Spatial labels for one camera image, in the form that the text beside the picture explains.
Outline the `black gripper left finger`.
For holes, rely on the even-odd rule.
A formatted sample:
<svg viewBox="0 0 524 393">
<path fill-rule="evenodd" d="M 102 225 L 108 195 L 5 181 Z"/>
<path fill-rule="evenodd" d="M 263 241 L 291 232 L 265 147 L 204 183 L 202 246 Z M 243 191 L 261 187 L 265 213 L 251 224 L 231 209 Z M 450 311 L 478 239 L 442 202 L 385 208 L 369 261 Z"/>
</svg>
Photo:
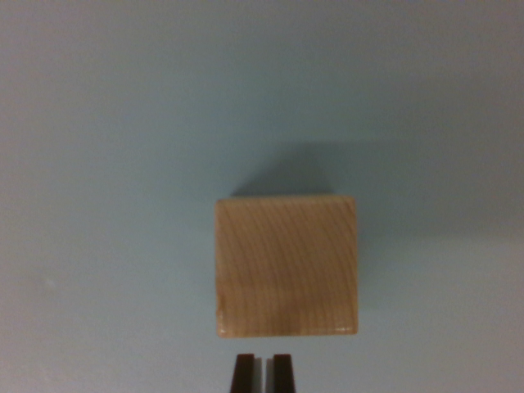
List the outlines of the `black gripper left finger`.
<svg viewBox="0 0 524 393">
<path fill-rule="evenodd" d="M 230 393 L 261 393 L 262 391 L 262 359 L 254 354 L 237 355 Z"/>
</svg>

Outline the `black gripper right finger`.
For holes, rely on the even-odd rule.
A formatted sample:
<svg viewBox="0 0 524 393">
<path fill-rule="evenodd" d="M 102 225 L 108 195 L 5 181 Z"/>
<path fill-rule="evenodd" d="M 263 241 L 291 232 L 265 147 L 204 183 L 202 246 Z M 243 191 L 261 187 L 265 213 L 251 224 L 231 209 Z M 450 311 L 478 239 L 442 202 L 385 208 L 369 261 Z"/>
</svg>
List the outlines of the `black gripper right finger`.
<svg viewBox="0 0 524 393">
<path fill-rule="evenodd" d="M 290 354 L 275 354 L 266 361 L 266 393 L 296 393 Z"/>
</svg>

